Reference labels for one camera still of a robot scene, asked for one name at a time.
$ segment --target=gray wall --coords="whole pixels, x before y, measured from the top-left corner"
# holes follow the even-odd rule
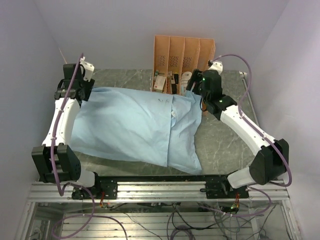
[[[288,188],[304,239],[319,239],[320,1],[291,0],[253,65],[260,124],[290,145]]]
[[[97,68],[151,69],[154,35],[214,38],[216,56],[253,63],[289,0],[35,0],[54,39],[72,61]],[[224,59],[225,69],[245,70]]]
[[[17,231],[64,64],[32,0],[0,0],[0,238]]]

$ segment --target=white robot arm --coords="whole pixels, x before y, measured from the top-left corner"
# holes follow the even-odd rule
[[[205,71],[198,69],[193,71],[186,90],[192,90],[195,94],[201,95],[206,105],[205,111],[234,130],[255,156],[250,166],[230,173],[225,185],[230,185],[233,189],[255,183],[264,185],[285,173],[286,167],[270,142],[277,147],[287,163],[289,161],[288,143],[284,139],[276,140],[243,112],[240,113],[237,102],[223,94],[220,76],[222,64],[209,62],[209,66],[210,68]]]
[[[44,183],[55,183],[53,168],[50,162],[50,148],[52,146],[54,125],[61,111],[54,144],[54,160],[59,179],[61,183],[75,183],[84,187],[92,187],[95,184],[95,173],[81,167],[79,159],[68,145],[82,101],[88,101],[95,82],[91,79],[95,67],[91,63],[86,62],[85,57],[80,59],[79,66],[64,107],[63,102],[76,64],[65,64],[63,66],[64,79],[60,81],[54,94],[55,110],[49,132],[42,142],[42,146],[34,147],[31,153],[40,175],[40,181]]]

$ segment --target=gray marble table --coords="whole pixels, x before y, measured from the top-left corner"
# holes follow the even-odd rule
[[[149,91],[152,70],[98,69],[93,74],[95,87],[118,87]],[[245,92],[245,84],[238,71],[222,73],[222,87],[226,95],[238,101]],[[245,99],[243,111],[252,120],[254,111]],[[227,125],[211,114],[203,114],[195,134],[195,151],[202,166],[202,174],[228,174],[245,167],[254,156],[248,146]],[[185,175],[172,167],[144,162],[115,161],[80,152],[76,153],[84,168],[102,176]]]

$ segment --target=purple cable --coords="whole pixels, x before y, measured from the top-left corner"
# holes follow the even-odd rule
[[[268,206],[267,206],[265,209],[263,209],[263,210],[261,210],[261,211],[258,211],[258,212],[255,212],[255,213],[243,214],[243,215],[238,215],[238,214],[235,215],[235,214],[230,214],[230,213],[227,213],[227,212],[224,212],[224,211],[215,209],[215,208],[211,208],[211,207],[201,206],[201,208],[203,208],[203,209],[208,209],[208,210],[211,210],[211,211],[215,211],[215,212],[217,212],[217,213],[221,213],[221,214],[223,214],[223,215],[226,215],[226,216],[229,216],[229,217],[235,217],[235,218],[247,218],[247,217],[254,217],[254,216],[257,216],[257,215],[259,215],[259,214],[263,214],[265,211],[267,211],[267,210],[271,207],[272,201],[271,201],[270,196],[269,196],[268,194],[266,194],[264,191],[262,191],[262,190],[260,190],[260,189],[257,189],[257,188],[255,188],[255,187],[248,186],[248,188],[250,188],[250,189],[252,189],[252,190],[255,190],[255,191],[258,191],[258,192],[264,194],[264,195],[268,198],[268,200],[269,200]]]
[[[285,159],[285,157],[282,155],[282,153],[279,151],[279,149],[276,147],[276,145],[273,144],[273,142],[268,139],[267,137],[264,136],[264,134],[259,131],[245,116],[243,116],[243,112],[241,110],[241,106],[242,106],[242,103],[245,99],[245,97],[248,95],[248,92],[249,92],[249,89],[250,89],[250,86],[251,86],[251,82],[252,82],[252,72],[251,72],[251,67],[249,65],[249,63],[247,62],[247,60],[245,60],[243,57],[237,55],[237,54],[225,54],[225,55],[220,55],[218,57],[216,57],[215,59],[213,59],[213,62],[220,59],[220,58],[223,58],[223,57],[226,57],[226,56],[234,56],[234,57],[237,57],[239,59],[241,59],[247,66],[248,68],[248,71],[249,71],[249,74],[248,74],[248,80],[247,80],[247,88],[246,88],[246,91],[245,93],[243,94],[243,96],[240,98],[239,102],[238,102],[238,111],[239,111],[239,115],[241,118],[243,118],[243,120],[251,127],[253,128],[253,130],[256,131],[257,134],[259,134],[262,139],[266,140],[270,145],[271,147],[275,150],[275,152],[279,155],[279,157],[281,158],[284,166],[285,166],[285,169],[288,173],[288,176],[289,176],[289,180],[288,180],[288,183],[285,183],[285,184],[281,184],[281,183],[276,183],[276,182],[270,182],[271,184],[274,184],[274,185],[277,185],[277,186],[280,186],[280,187],[289,187],[292,183],[292,173],[291,173],[291,170],[289,168],[289,165]]]
[[[53,175],[54,175],[54,180],[55,180],[56,186],[58,188],[58,192],[59,192],[61,197],[64,195],[64,192],[61,189],[60,179],[59,179],[57,166],[56,166],[56,162],[55,162],[56,134],[57,134],[57,128],[58,128],[60,117],[61,117],[62,112],[63,112],[63,110],[64,110],[64,108],[66,106],[71,87],[72,87],[72,85],[73,85],[73,83],[75,81],[75,78],[76,78],[76,74],[77,74],[77,70],[78,70],[78,67],[79,67],[79,64],[80,64],[80,60],[81,60],[81,58],[83,56],[84,56],[84,54],[81,53],[81,55],[78,58],[78,61],[76,62],[76,65],[75,65],[75,68],[74,68],[74,71],[73,71],[73,75],[71,77],[71,81],[70,81],[69,87],[66,90],[66,93],[64,95],[64,98],[63,98],[63,101],[62,101],[62,104],[61,104],[61,109],[59,110],[59,112],[58,112],[58,114],[56,116],[56,119],[55,119],[55,122],[54,122],[54,125],[53,125],[53,130],[52,130],[51,148],[50,148],[51,165],[52,165],[52,171],[53,171]]]
[[[63,186],[62,190],[61,190],[62,194],[64,194],[65,189],[66,189],[66,187],[67,187],[68,185],[71,185],[71,186],[73,186],[73,187],[75,187],[75,188],[79,188],[79,189],[82,188],[82,189],[84,189],[84,190],[90,195],[90,198],[92,199],[92,211],[91,211],[91,214],[82,214],[82,213],[80,213],[80,214],[74,214],[74,215],[71,215],[71,216],[64,217],[64,218],[62,218],[61,220],[57,221],[57,222],[53,225],[52,231],[51,231],[51,234],[52,234],[52,236],[53,236],[54,238],[59,239],[59,240],[60,240],[60,239],[68,239],[68,238],[71,238],[71,237],[73,237],[74,235],[76,235],[77,233],[79,233],[82,229],[84,229],[84,228],[86,227],[86,225],[91,221],[92,218],[104,218],[104,219],[111,219],[111,220],[117,222],[117,223],[121,226],[121,228],[123,229],[123,231],[124,231],[125,239],[128,240],[128,236],[127,236],[127,232],[126,232],[125,227],[124,227],[124,226],[121,224],[121,222],[119,222],[117,219],[115,219],[115,218],[113,218],[113,217],[110,217],[110,216],[98,216],[98,215],[94,215],[94,213],[95,213],[95,207],[96,207],[96,205],[95,205],[95,198],[94,198],[94,196],[92,195],[92,193],[89,191],[89,189],[87,189],[87,188],[84,187],[84,186],[79,186],[79,185],[76,185],[76,184],[73,184],[73,183],[66,183],[66,184]],[[77,217],[87,217],[88,220],[82,225],[82,227],[80,227],[77,231],[75,231],[74,233],[72,233],[72,234],[70,234],[70,235],[68,235],[68,236],[58,236],[58,235],[55,234],[56,228],[57,228],[58,225],[61,224],[64,220],[71,219],[71,218],[77,218]]]
[[[95,218],[106,218],[106,219],[111,219],[113,221],[116,221],[122,227],[122,229],[124,231],[124,234],[125,234],[125,238],[128,240],[127,232],[126,232],[124,226],[118,220],[114,219],[113,217],[109,217],[109,216],[96,216],[96,215],[94,215],[94,213],[95,213],[95,199],[94,199],[94,196],[92,195],[92,193],[86,187],[79,186],[79,185],[76,185],[76,184],[73,184],[73,183],[66,183],[61,189],[61,185],[60,185],[60,179],[59,179],[57,166],[56,166],[56,162],[55,162],[55,145],[56,145],[57,128],[58,128],[58,124],[59,124],[59,120],[61,118],[62,112],[63,112],[63,110],[64,110],[64,108],[66,106],[71,87],[72,87],[72,85],[73,85],[73,83],[75,81],[77,70],[78,70],[79,65],[80,65],[80,60],[81,60],[81,58],[83,56],[84,56],[84,54],[81,53],[81,55],[78,58],[78,61],[77,61],[76,65],[75,65],[75,68],[74,68],[74,71],[73,71],[73,75],[72,75],[71,80],[70,80],[69,87],[68,87],[68,89],[67,89],[67,91],[65,93],[65,96],[63,98],[63,101],[62,101],[62,104],[61,104],[61,109],[58,112],[58,114],[56,116],[56,119],[55,119],[55,122],[54,122],[54,125],[53,125],[51,148],[50,148],[50,157],[51,157],[51,165],[52,165],[52,171],[53,171],[53,174],[54,174],[55,183],[56,183],[56,186],[58,188],[58,192],[59,192],[60,196],[62,197],[65,194],[65,189],[66,189],[66,187],[68,185],[71,185],[71,186],[73,186],[75,188],[83,188],[85,191],[88,192],[88,194],[90,195],[90,197],[92,199],[92,212],[91,212],[91,214],[75,214],[75,215],[72,215],[72,216],[69,216],[69,217],[62,218],[61,220],[59,220],[58,222],[56,222],[54,224],[51,233],[52,233],[52,236],[55,237],[56,239],[68,239],[68,238],[71,238],[74,235],[76,235],[77,233],[79,233],[82,229],[84,229],[84,227],[90,222],[90,220],[93,217],[95,217]],[[64,220],[70,219],[70,218],[75,218],[75,217],[80,217],[80,216],[88,217],[88,220],[77,231],[75,231],[74,233],[72,233],[72,234],[70,234],[68,236],[63,236],[63,237],[57,236],[55,234],[55,230],[56,230],[57,226],[60,223],[62,223]]]
[[[175,238],[175,236],[177,235],[177,233],[179,232],[184,232],[188,235],[189,240],[196,240],[195,236],[193,235],[193,233],[191,232],[190,229],[188,229],[187,226],[185,225],[180,225],[177,227],[177,229],[174,229],[171,233],[171,235],[169,236],[169,222],[170,219],[173,217],[174,213],[176,212],[176,210],[174,210],[171,215],[169,216],[168,222],[166,223],[166,237],[168,240],[173,240]]]

